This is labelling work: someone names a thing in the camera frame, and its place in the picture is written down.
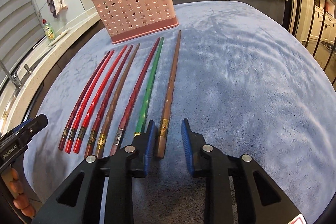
red chopstick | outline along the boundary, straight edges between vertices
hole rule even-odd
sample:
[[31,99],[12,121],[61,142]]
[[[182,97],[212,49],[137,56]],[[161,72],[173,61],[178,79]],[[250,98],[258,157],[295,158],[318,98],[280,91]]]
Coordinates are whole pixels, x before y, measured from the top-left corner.
[[160,41],[160,37],[156,40],[156,42],[155,42],[155,44],[154,44],[154,46],[153,46],[153,48],[152,48],[152,50],[151,50],[151,52],[150,52],[147,60],[145,62],[145,65],[142,68],[142,71],[141,71],[141,73],[139,75],[139,78],[138,78],[137,82],[135,83],[133,92],[132,92],[131,97],[129,98],[128,104],[127,104],[127,106],[125,108],[124,115],[121,118],[120,124],[118,126],[118,130],[117,130],[117,132],[115,134],[114,142],[113,142],[113,145],[112,145],[112,148],[111,148],[111,151],[110,151],[110,156],[113,156],[115,154],[115,152],[117,152],[118,145],[119,145],[120,140],[122,138],[123,132],[125,131],[125,129],[127,127],[127,123],[128,123],[129,118],[131,116],[135,100],[137,99],[137,96],[138,96],[138,93],[140,91],[143,79],[145,78],[147,69],[149,67],[149,64],[151,63],[151,60],[152,60],[153,55],[155,53],[155,50],[156,50],[156,48],[157,48],[157,46],[159,44],[159,41]]
[[101,96],[101,94],[103,93],[104,91],[104,88],[108,82],[108,80],[110,79],[111,75],[112,75],[112,72],[114,71],[115,67],[117,66],[119,60],[121,59],[122,55],[124,54],[125,50],[127,48],[127,45],[125,45],[122,50],[120,51],[120,53],[118,54],[117,58],[114,60],[112,66],[110,67],[109,71],[107,72],[103,82],[101,82],[100,84],[100,87],[98,88],[98,91],[95,95],[95,97],[93,98],[92,100],[92,103],[86,113],[86,116],[83,120],[83,123],[82,123],[82,126],[81,126],[81,129],[79,130],[79,133],[78,133],[78,136],[77,136],[77,139],[76,139],[76,142],[75,142],[75,146],[73,147],[73,151],[78,154],[79,153],[79,150],[81,149],[81,145],[82,145],[82,142],[83,142],[83,138],[85,136],[85,133],[86,133],[86,129],[89,125],[89,122],[90,122],[90,119],[92,117],[92,114],[95,110],[95,107],[98,103],[98,100]]
[[128,49],[124,59],[121,61],[120,65],[119,65],[119,68],[117,69],[117,72],[115,73],[115,75],[114,75],[114,77],[113,77],[113,79],[110,83],[109,88],[107,89],[107,92],[105,94],[103,102],[101,103],[100,109],[98,110],[96,120],[93,124],[92,130],[91,130],[91,133],[90,133],[90,137],[89,137],[89,141],[88,141],[86,149],[85,149],[84,158],[93,154],[93,148],[95,146],[95,142],[96,142],[96,138],[97,138],[97,134],[98,134],[98,130],[99,130],[99,127],[100,127],[101,120],[102,120],[103,115],[105,113],[105,110],[106,110],[107,104],[109,102],[110,96],[112,94],[112,91],[113,91],[113,89],[114,89],[114,87],[117,83],[118,77],[121,73],[121,70],[123,69],[124,64],[126,63],[126,60],[127,60],[128,56],[130,55],[130,53],[132,51],[132,48],[133,48],[133,45],[131,45],[130,48]]
[[93,80],[93,82],[92,82],[92,84],[91,84],[91,86],[90,86],[87,94],[85,95],[85,98],[84,98],[84,100],[83,100],[83,102],[81,104],[81,107],[80,107],[80,109],[79,109],[79,111],[77,113],[75,122],[72,125],[71,131],[70,131],[70,134],[69,134],[69,138],[68,138],[68,141],[67,141],[67,145],[65,147],[65,152],[68,153],[68,154],[71,151],[71,147],[72,147],[72,144],[73,144],[74,139],[75,139],[76,131],[78,129],[79,122],[81,121],[83,112],[84,112],[85,107],[87,105],[87,102],[89,101],[90,96],[91,96],[91,94],[93,92],[93,89],[95,88],[95,86],[96,86],[96,84],[98,82],[99,77],[101,76],[103,70],[105,69],[105,67],[106,67],[107,63],[109,62],[110,58],[112,57],[113,53],[114,53],[114,50],[109,53],[109,55],[105,59],[103,65],[100,67],[100,69],[99,69],[96,77],[94,78],[94,80]]
[[81,104],[81,102],[82,102],[82,100],[83,100],[83,98],[84,98],[87,90],[89,89],[90,84],[92,83],[94,77],[96,76],[99,68],[103,65],[104,61],[106,60],[106,58],[108,57],[109,54],[110,54],[110,52],[108,52],[104,56],[103,60],[99,63],[99,65],[97,66],[97,68],[95,69],[95,71],[92,73],[90,79],[88,80],[88,82],[86,83],[86,86],[84,87],[82,93],[80,94],[80,96],[79,96],[79,98],[77,100],[77,103],[75,104],[75,107],[73,108],[73,110],[71,112],[69,120],[68,120],[68,122],[67,122],[67,124],[66,124],[66,126],[65,126],[65,128],[63,130],[63,134],[62,134],[61,140],[60,140],[59,145],[58,145],[58,149],[59,150],[63,150],[64,145],[65,145],[65,141],[67,140],[69,129],[71,128],[72,122],[74,121],[74,118],[76,116],[77,110],[78,110],[78,108],[79,108],[79,106],[80,106],[80,104]]

dish soap bottle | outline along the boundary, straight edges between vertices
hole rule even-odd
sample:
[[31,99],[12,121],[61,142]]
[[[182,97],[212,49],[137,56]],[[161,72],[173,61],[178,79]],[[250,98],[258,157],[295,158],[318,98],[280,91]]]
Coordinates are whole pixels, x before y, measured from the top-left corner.
[[45,19],[43,19],[42,23],[44,25],[43,29],[44,29],[45,35],[48,37],[50,42],[52,42],[56,38],[56,34],[55,34],[53,27]]

kitchen cabinet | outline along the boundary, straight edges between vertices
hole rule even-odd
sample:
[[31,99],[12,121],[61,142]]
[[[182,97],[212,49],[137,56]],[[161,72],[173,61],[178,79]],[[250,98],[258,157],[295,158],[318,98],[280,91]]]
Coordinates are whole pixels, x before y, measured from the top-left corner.
[[283,23],[285,12],[284,0],[231,0],[246,3],[269,16],[280,25]]

